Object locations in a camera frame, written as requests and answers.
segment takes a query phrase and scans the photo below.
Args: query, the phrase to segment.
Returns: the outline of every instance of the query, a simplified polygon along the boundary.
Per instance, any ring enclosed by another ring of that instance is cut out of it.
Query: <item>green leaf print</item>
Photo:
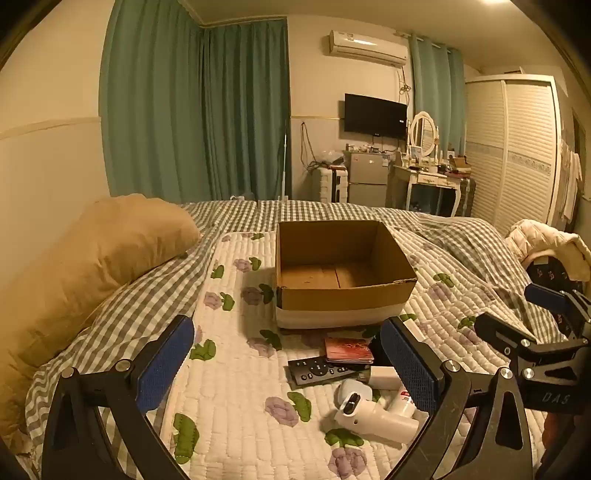
[[[382,328],[381,325],[371,325],[363,331],[363,333],[361,334],[361,337],[373,338],[379,333],[381,328]]]
[[[223,277],[223,265],[218,265],[212,272],[212,278],[222,278]]]
[[[295,407],[295,411],[300,416],[301,421],[310,421],[312,416],[312,403],[299,392],[288,392],[289,398]]]
[[[474,325],[475,321],[476,321],[476,317],[473,317],[473,316],[464,317],[462,320],[460,320],[460,323],[458,324],[457,329],[461,330],[464,327],[470,328],[471,326]]]
[[[223,300],[222,310],[225,310],[226,312],[232,310],[234,308],[234,304],[236,303],[234,302],[232,296],[222,291],[220,292],[220,296]]]
[[[195,426],[195,422],[182,413],[174,415],[173,426],[178,430],[174,458],[179,465],[182,465],[187,463],[193,456],[195,445],[199,440],[199,431]]]
[[[273,292],[273,289],[271,288],[271,286],[267,285],[266,283],[259,283],[259,288],[262,291],[263,303],[266,305],[267,303],[272,302],[273,297],[275,296],[275,292]]]
[[[257,257],[248,257],[248,259],[251,261],[253,271],[257,271],[259,268],[261,268],[262,262],[260,259]]]
[[[189,354],[189,358],[191,360],[211,360],[216,356],[216,350],[215,342],[208,338],[203,343],[203,346],[197,344],[193,347],[191,353]]]
[[[435,275],[433,275],[433,280],[445,283],[445,285],[447,285],[450,288],[455,287],[452,278],[446,273],[436,273]]]
[[[341,447],[344,447],[345,445],[361,447],[363,445],[363,439],[347,429],[329,430],[326,435],[324,435],[324,441],[330,446],[333,446],[337,442],[339,442]]]
[[[275,332],[272,332],[270,330],[259,330],[259,333],[263,336],[267,343],[269,343],[269,345],[271,345],[275,350],[282,349],[281,339],[279,338],[279,335],[277,335]]]
[[[400,319],[401,319],[403,322],[406,322],[407,320],[416,320],[416,319],[417,319],[417,316],[416,316],[414,313],[403,313],[403,314],[400,316]]]

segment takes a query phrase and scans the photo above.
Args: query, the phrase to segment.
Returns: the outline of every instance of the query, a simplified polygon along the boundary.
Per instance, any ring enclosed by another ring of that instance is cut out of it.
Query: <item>metal screw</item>
[[[448,360],[445,362],[445,368],[448,369],[450,372],[457,372],[461,369],[460,364],[457,363],[455,360]]]
[[[506,378],[507,380],[510,380],[511,378],[513,378],[513,372],[505,367],[501,368],[501,375],[504,378]]]
[[[534,378],[535,372],[531,368],[524,368],[522,375],[527,378],[527,380],[531,380]]]
[[[131,367],[131,362],[129,360],[119,360],[115,364],[115,370],[118,372],[127,372]]]
[[[66,367],[61,371],[62,378],[70,378],[72,375],[74,375],[74,369],[72,367]]]

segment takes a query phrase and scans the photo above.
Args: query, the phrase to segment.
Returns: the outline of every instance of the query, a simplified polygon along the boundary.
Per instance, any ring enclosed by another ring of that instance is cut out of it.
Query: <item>gray checkered bedsheet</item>
[[[68,366],[74,366],[82,373],[106,370],[121,358],[133,358],[147,342],[158,337],[175,315],[191,315],[207,273],[213,246],[221,235],[229,232],[271,231],[278,222],[288,220],[381,220],[391,228],[411,230],[457,258],[471,272],[492,285],[541,342],[563,338],[548,312],[525,301],[523,291],[530,283],[526,272],[497,231],[484,220],[446,219],[348,203],[303,201],[231,200],[192,203],[184,208],[203,234],[198,246],[188,252],[189,256],[161,265],[114,294],[104,303],[94,324],[36,372],[27,395],[25,414],[37,466],[40,466],[44,429],[60,372]],[[303,247],[317,248],[318,245]],[[163,411],[164,405],[149,413],[157,431]],[[125,472],[132,478],[140,478],[115,431],[109,410],[105,409],[102,417]]]

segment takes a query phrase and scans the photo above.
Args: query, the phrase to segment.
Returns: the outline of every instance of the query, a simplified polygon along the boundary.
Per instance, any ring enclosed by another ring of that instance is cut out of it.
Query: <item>purple flower print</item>
[[[427,291],[433,300],[449,300],[452,297],[451,289],[445,283],[437,282],[429,287]]]
[[[367,458],[362,450],[351,447],[339,447],[333,450],[330,457],[329,470],[341,479],[349,478],[351,475],[358,476],[367,467]]]
[[[250,270],[252,270],[250,261],[244,260],[243,258],[237,258],[234,260],[234,266],[243,273],[250,272]]]
[[[246,343],[248,344],[248,346],[252,349],[255,349],[257,352],[259,352],[259,356],[263,356],[265,358],[270,358],[273,356],[273,354],[275,353],[275,349],[269,345],[269,343],[263,339],[263,338],[259,338],[259,337],[252,337],[249,338],[248,340],[246,340]]]
[[[256,306],[262,302],[262,292],[256,287],[243,288],[240,296],[249,305]]]
[[[201,330],[201,325],[197,325],[195,328],[195,343],[201,343],[203,340],[203,330]]]
[[[268,397],[265,400],[265,411],[276,421],[288,427],[293,427],[300,421],[294,406],[279,397]]]
[[[325,337],[324,333],[305,333],[301,336],[301,343],[308,348],[323,348]]]
[[[416,267],[418,265],[418,263],[421,261],[421,259],[416,256],[415,254],[410,254],[408,257],[408,263],[410,263],[411,267]]]
[[[218,296],[217,293],[208,291],[205,292],[205,298],[203,299],[203,303],[212,310],[217,310],[219,307],[222,306],[222,299]]]

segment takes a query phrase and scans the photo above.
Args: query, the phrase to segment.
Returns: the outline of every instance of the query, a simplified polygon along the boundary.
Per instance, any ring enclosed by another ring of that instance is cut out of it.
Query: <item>cardboard box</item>
[[[276,242],[281,328],[382,322],[400,314],[417,282],[388,228],[375,220],[281,222]]]

